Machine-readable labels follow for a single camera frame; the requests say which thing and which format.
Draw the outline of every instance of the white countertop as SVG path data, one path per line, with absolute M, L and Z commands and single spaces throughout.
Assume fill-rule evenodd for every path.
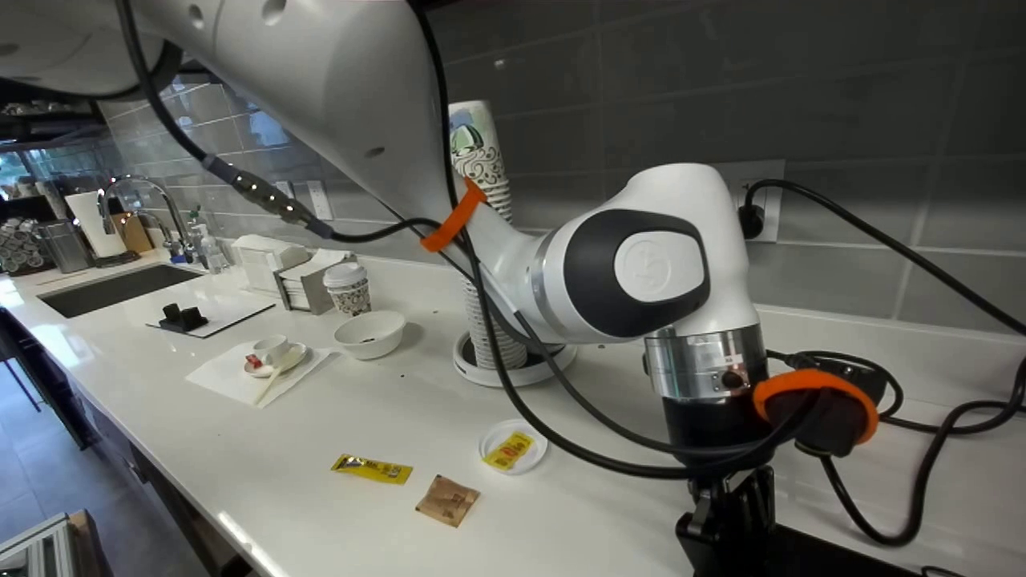
M 565 453 L 504 478 L 473 456 L 476 438 L 513 408 L 501 392 L 473 388 L 450 370 L 462 334 L 462 278 L 441 265 L 364 261 L 376 309 L 403 310 L 412 330 L 399 354 L 355 361 L 342 354 L 272 408 L 256 410 L 187 385 L 187 374 L 243 340 L 285 334 L 330 346 L 333 313 L 259 313 L 212 340 L 144 328 L 165 303 L 194 295 L 256 297 L 238 274 L 205 275 L 114 309 L 64 322 L 34 295 L 110 274 L 24 275 L 0 281 L 0 306 L 64 366 L 76 388 L 212 519 L 229 517 L 256 546 L 265 573 L 690 573 L 672 526 L 690 509 L 683 483 L 632 481 Z M 967 399 L 1004 399 L 1023 340 L 931 330 L 909 325 L 759 309 L 773 351 L 845 351 L 889 366 L 906 388 L 906 418 L 939 418 Z M 661 404 L 640 374 L 640 351 L 583 351 L 571 378 L 622 423 L 663 432 Z M 589 423 L 555 385 L 527 392 L 571 438 L 599 453 L 671 464 Z M 883 425 L 873 445 L 840 461 L 862 509 L 886 529 L 906 509 L 909 469 L 926 438 Z M 835 508 L 817 461 L 780 450 L 780 522 L 903 568 L 939 565 L 961 573 L 1023 573 L 1026 425 L 980 438 L 953 438 L 936 464 L 926 526 L 909 548 L 873 548 Z M 403 488 L 330 471 L 355 453 L 412 464 Z M 412 512 L 429 481 L 445 475 L 482 490 L 457 529 Z

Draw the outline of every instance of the wall outlet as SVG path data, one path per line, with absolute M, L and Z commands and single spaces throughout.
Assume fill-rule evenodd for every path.
M 725 176 L 733 197 L 733 209 L 739 209 L 751 184 L 785 176 L 785 162 L 714 164 L 714 169 Z M 764 245 L 780 242 L 780 188 L 759 188 L 757 205 L 764 209 L 764 230 L 759 237 L 751 237 L 751 242 L 764 242 Z
M 324 197 L 324 184 L 321 180 L 309 180 L 309 191 L 312 191 L 312 209 L 321 222 L 330 218 L 330 205 L 328 205 L 328 197 Z

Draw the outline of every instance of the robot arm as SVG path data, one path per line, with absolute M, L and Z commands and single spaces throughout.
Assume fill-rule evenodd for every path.
M 403 0 L 131 8 L 149 66 L 163 44 L 176 44 L 387 213 L 450 215 L 439 87 L 420 20 Z M 0 78 L 85 96 L 134 87 L 113 0 L 7 0 L 0 40 L 16 40 L 0 51 Z M 731 404 L 767 366 L 744 242 L 714 169 L 679 164 L 639 172 L 615 198 L 544 237 L 513 230 L 490 209 L 473 213 L 469 235 L 504 313 L 518 310 L 543 340 L 648 338 L 648 372 L 667 401 L 672 445 L 690 450 L 679 460 L 693 461 L 695 445 L 722 456 L 764 437 Z M 679 425 L 679 408 L 713 414 L 708 423 L 690 421 L 704 432 Z

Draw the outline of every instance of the faucet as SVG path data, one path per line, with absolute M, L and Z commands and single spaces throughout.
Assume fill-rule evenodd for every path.
M 202 261 L 202 251 L 194 248 L 194 242 L 193 242 L 176 203 L 169 198 L 169 191 L 165 191 L 165 186 L 161 180 L 138 176 L 138 172 L 122 172 L 122 176 L 113 176 L 110 186 L 126 203 L 128 213 L 140 213 L 144 209 L 140 186 L 158 188 L 158 197 L 165 205 L 169 225 L 176 230 L 176 242 L 173 242 L 169 252 L 181 251 L 190 262 Z

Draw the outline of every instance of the black cable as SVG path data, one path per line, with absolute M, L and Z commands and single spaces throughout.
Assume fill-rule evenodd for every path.
M 903 388 L 899 385 L 899 378 L 873 359 L 832 354 L 832 351 L 800 351 L 800 354 L 767 351 L 767 357 L 793 370 L 814 366 L 814 370 L 835 372 L 840 378 L 849 378 L 854 372 L 862 372 L 865 378 L 877 378 L 886 388 L 890 388 L 890 404 L 886 410 L 876 410 L 883 421 L 894 418 L 903 404 Z
M 1026 325 L 1006 310 L 999 310 L 995 303 L 987 303 L 984 295 L 978 295 L 974 290 L 967 290 L 965 281 L 957 281 L 954 275 L 948 275 L 944 270 L 939 270 L 933 261 L 926 261 L 922 252 L 903 248 L 901 242 L 894 242 L 890 235 L 873 229 L 869 222 L 862 222 L 858 215 L 845 213 L 844 205 L 835 205 L 832 198 L 800 186 L 800 184 L 793 184 L 793 180 L 759 180 L 747 188 L 744 197 L 744 205 L 739 205 L 739 222 L 744 222 L 744 213 L 757 213 L 753 205 L 753 197 L 759 188 L 785 188 L 785 191 L 795 191 L 795 197 L 804 197 L 817 205 L 824 205 L 827 213 L 832 213 L 835 218 L 844 218 L 845 225 L 858 229 L 862 235 L 869 235 L 873 242 L 886 245 L 889 251 L 901 252 L 903 261 L 909 261 L 915 265 L 926 270 L 933 278 L 939 278 L 941 287 L 948 287 L 953 293 L 957 293 L 965 303 L 971 303 L 974 309 L 980 309 L 984 313 L 990 313 L 995 322 L 999 322 L 1004 328 L 1011 328 L 1012 334 L 1023 334 L 1026 338 Z
M 814 404 L 817 404 L 817 393 L 812 393 L 795 414 L 788 414 L 775 431 L 769 431 L 769 437 L 764 437 L 759 444 L 753 444 L 751 450 L 736 453 L 736 456 L 728 456 L 728 460 L 719 460 L 719 461 L 704 461 L 702 469 L 654 469 L 654 464 L 635 464 L 635 461 L 620 461 L 620 460 L 609 460 L 609 456 L 599 456 L 599 453 L 589 453 L 578 444 L 571 444 L 567 437 L 555 432 L 515 392 L 504 359 L 501 359 L 501 343 L 496 343 L 496 328 L 492 328 L 492 313 L 496 306 L 490 303 L 488 295 L 488 287 L 485 287 L 485 274 L 482 274 L 482 261 L 473 257 L 470 251 L 470 281 L 473 281 L 473 293 L 476 293 L 476 306 L 482 306 L 482 319 L 485 319 L 485 334 L 488 334 L 488 346 L 496 359 L 496 374 L 501 374 L 501 385 L 510 399 L 510 404 L 515 408 L 515 414 L 535 425 L 551 445 L 571 453 L 575 460 L 580 461 L 589 461 L 596 469 L 607 469 L 607 471 L 615 471 L 615 475 L 632 475 L 632 478 L 658 478 L 658 481 L 679 481 L 679 478 L 695 478 L 702 471 L 714 471 L 714 469 L 728 469 L 733 461 L 747 461 L 751 456 L 757 453 L 767 453 L 769 445 L 780 445 L 785 438 L 793 438 L 804 423 L 809 418 L 814 414 Z M 528 322 L 515 310 L 513 313 L 515 325 L 535 338 L 535 330 L 528 328 Z
M 224 164 L 221 157 L 202 151 L 165 112 L 158 87 L 149 84 L 146 63 L 144 63 L 144 51 L 140 51 L 140 40 L 138 40 L 138 27 L 134 27 L 134 11 L 131 0 L 114 0 L 118 8 L 118 23 L 122 23 L 122 40 L 126 40 L 126 51 L 128 60 L 134 66 L 138 87 L 144 94 L 144 98 L 149 103 L 158 122 L 165 127 L 165 136 L 190 155 L 194 157 L 207 172 L 213 172 L 219 180 L 224 180 L 229 188 L 238 188 L 243 198 L 256 203 L 259 209 L 285 218 L 285 222 L 305 222 L 312 235 L 318 237 L 330 237 L 339 245 L 371 245 L 382 237 L 390 237 L 396 230 L 435 230 L 439 225 L 429 218 L 399 218 L 387 229 L 368 230 L 368 235 L 342 235 L 333 230 L 328 222 L 314 218 L 314 213 L 309 213 L 301 203 L 288 198 L 285 191 L 278 191 L 272 184 L 259 180 L 256 172 L 238 169 L 229 164 Z
M 431 40 L 423 12 L 417 12 L 417 20 L 420 20 L 420 29 L 423 29 L 423 40 L 426 40 L 426 48 L 429 48 L 429 63 L 431 63 L 435 84 L 439 84 L 439 91 L 441 91 L 441 98 L 439 98 L 441 144 L 445 144 L 441 151 L 450 151 L 450 137 L 445 137 L 445 125 L 450 125 L 450 106 L 445 106 L 445 103 L 450 103 L 450 98 L 445 98 L 441 54 L 439 54 L 439 44 L 435 44 L 435 40 Z M 445 180 L 450 203 L 456 205 L 457 197 L 456 197 L 456 180 L 453 180 L 450 157 L 445 157 L 441 164 L 445 164 L 445 176 L 450 176 L 450 180 Z M 473 242 L 470 242 L 469 235 L 462 235 L 457 245 L 462 245 L 462 251 L 465 251 L 465 257 L 469 257 L 469 262 L 470 262 L 470 287 L 473 287 L 473 293 L 476 293 L 488 346 L 490 346 L 490 354 L 492 354 L 492 359 L 496 359 L 501 385 L 504 385 L 510 404 L 515 408 L 515 414 L 518 414 L 527 423 L 532 423 L 551 445 L 557 445 L 557 450 L 565 450 L 565 453 L 571 453 L 571 456 L 578 456 L 578 460 L 583 460 L 583 461 L 589 461 L 589 464 L 596 464 L 596 469 L 620 471 L 620 475 L 635 475 L 635 478 L 663 478 L 663 481 L 671 481 L 671 478 L 672 478 L 672 481 L 693 478 L 690 469 L 632 464 L 632 461 L 620 461 L 620 460 L 589 453 L 589 450 L 565 438 L 560 432 L 555 432 L 543 418 L 535 418 L 535 414 L 527 408 L 527 401 L 518 399 L 518 392 L 513 388 L 513 378 L 510 378 L 510 372 L 506 372 L 506 366 L 504 366 L 501 343 L 496 343 L 496 328 L 492 328 L 492 319 L 490 319 L 490 313 L 501 313 L 501 310 L 496 310 L 492 303 L 490 303 L 490 293 L 488 293 L 488 281 L 485 281 L 485 270 L 482 270 L 482 261 L 476 261 L 476 252 L 473 252 Z M 793 421 L 785 421 L 780 431 L 773 431 L 767 438 L 759 438 L 757 450 L 767 450 L 764 444 L 780 444 L 780 437 L 788 437 L 795 425 L 800 425 L 804 418 L 809 418 L 804 410 L 795 410 Z
M 435 43 L 435 35 L 431 35 L 431 29 L 429 29 L 429 23 L 426 23 L 426 12 L 417 11 L 417 8 L 412 8 L 412 12 L 417 12 L 417 23 L 420 23 L 420 32 L 423 32 L 423 43 L 426 43 L 426 54 L 429 54 L 429 60 L 435 63 L 439 119 L 445 119 L 445 125 L 450 125 L 450 84 L 445 84 L 441 51 L 439 51 L 439 43 Z M 599 421 L 607 431 L 612 431 L 612 432 L 620 432 L 620 437 L 625 437 L 625 438 L 632 438 L 632 444 L 639 444 L 639 445 L 648 445 L 648 450 L 654 450 L 654 453 L 671 453 L 671 444 L 648 438 L 648 437 L 640 437 L 640 432 L 615 423 L 615 421 L 607 418 L 599 408 L 593 408 L 593 404 L 575 388 L 575 382 L 551 361 L 551 357 L 544 354 L 544 346 L 543 346 L 538 354 L 543 354 L 544 366 L 551 370 L 551 374 L 557 378 L 557 385 L 580 404 L 580 410 L 585 410 L 585 414 L 589 414 L 593 421 Z
M 1004 401 L 974 401 L 980 410 L 1004 410 L 1006 404 Z M 915 432 L 931 432 L 936 437 L 941 425 L 933 425 L 933 423 L 918 423 L 918 421 L 901 421 L 901 418 L 886 418 L 889 425 L 899 425 L 899 431 L 915 431 Z M 953 425 L 948 437 L 974 437 L 974 432 L 987 432 L 987 425 L 980 431 L 980 423 L 965 423 L 965 425 Z
M 439 91 L 439 119 L 441 119 L 441 127 L 439 127 L 439 140 L 441 140 L 441 164 L 445 164 L 445 191 L 450 191 L 450 205 L 456 209 L 457 205 L 457 197 L 453 188 L 453 164 L 450 164 L 450 79 L 445 79 L 445 66 L 441 66 L 441 48 L 439 48 L 439 40 L 435 32 L 429 29 L 426 23 L 426 12 L 423 8 L 410 4 L 412 16 L 417 16 L 417 27 L 420 27 L 420 35 L 423 35 L 423 44 L 426 44 L 426 57 L 431 63 L 431 74 L 435 74 L 435 91 Z
M 528 338 L 532 346 L 543 343 L 543 338 L 535 334 L 532 325 L 518 322 L 518 330 Z M 635 444 L 635 445 L 643 445 L 643 450 L 654 450 L 654 453 L 672 453 L 671 444 L 661 444 L 661 438 L 648 438 L 622 423 L 615 423 L 609 414 L 604 414 L 596 404 L 589 404 L 578 385 L 567 378 L 567 372 L 551 359 L 547 351 L 538 351 L 538 357 L 544 359 L 547 372 L 555 374 L 555 382 L 575 399 L 575 404 L 589 414 L 593 421 L 599 421 L 607 431 L 612 431 L 615 437 Z
M 998 401 L 967 401 L 967 404 L 957 404 L 936 431 L 922 461 L 918 464 L 918 475 L 915 475 L 915 483 L 909 483 L 909 508 L 906 508 L 906 519 L 903 526 L 889 535 L 889 533 L 877 533 L 858 509 L 858 505 L 854 499 L 854 493 L 845 490 L 835 464 L 824 456 L 822 464 L 827 471 L 827 481 L 840 499 L 840 508 L 849 512 L 849 519 L 877 546 L 889 546 L 889 548 L 901 548 L 906 541 L 915 541 L 922 529 L 922 512 L 926 512 L 926 488 L 931 488 L 931 475 L 933 475 L 933 464 L 939 460 L 939 450 L 944 445 L 944 438 L 954 432 L 957 421 L 965 414 L 974 414 L 974 410 L 995 410 L 999 408 L 995 418 L 980 421 L 980 423 L 971 423 L 971 425 L 961 425 L 961 432 L 984 432 L 984 431 L 998 431 L 1004 425 L 1011 418 L 1017 418 L 1023 410 L 1023 401 L 1026 401 L 1026 359 L 1019 361 L 1019 372 L 1017 372 L 1017 385 L 1012 385 L 1012 393 L 1006 404 L 998 404 Z
M 138 27 L 134 27 L 134 12 L 128 0 L 114 0 L 118 4 L 118 23 L 122 23 L 122 40 L 128 48 L 128 60 L 134 66 L 138 87 L 144 94 L 144 98 L 149 103 L 153 116 L 161 119 L 161 125 L 165 127 L 165 136 L 197 164 L 207 162 L 207 155 L 169 119 L 158 87 L 149 84 L 149 71 L 140 51 L 140 40 L 138 40 Z

